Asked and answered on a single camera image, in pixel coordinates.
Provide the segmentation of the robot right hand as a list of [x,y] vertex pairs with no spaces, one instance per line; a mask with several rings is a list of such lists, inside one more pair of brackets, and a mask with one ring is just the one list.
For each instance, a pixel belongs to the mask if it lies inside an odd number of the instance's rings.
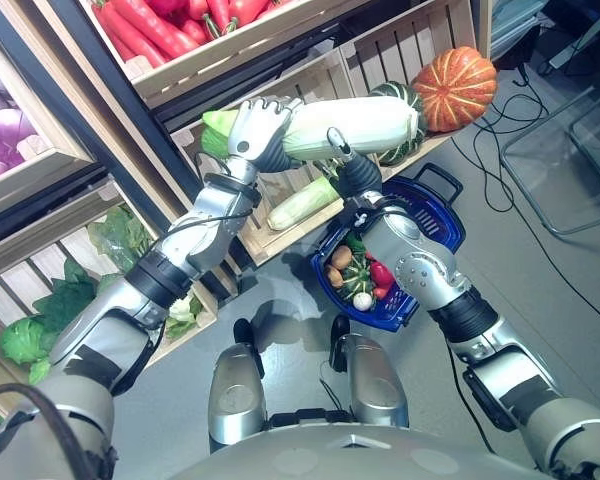
[[382,192],[381,172],[373,161],[355,151],[335,127],[327,130],[327,140],[337,162],[336,174],[329,182],[341,198]]

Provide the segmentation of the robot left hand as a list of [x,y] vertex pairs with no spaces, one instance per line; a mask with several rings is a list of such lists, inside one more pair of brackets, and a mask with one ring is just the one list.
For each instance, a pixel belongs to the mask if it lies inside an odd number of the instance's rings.
[[259,173],[297,169],[301,161],[289,156],[283,139],[299,98],[256,97],[241,103],[228,137],[227,164],[232,171],[243,165]]

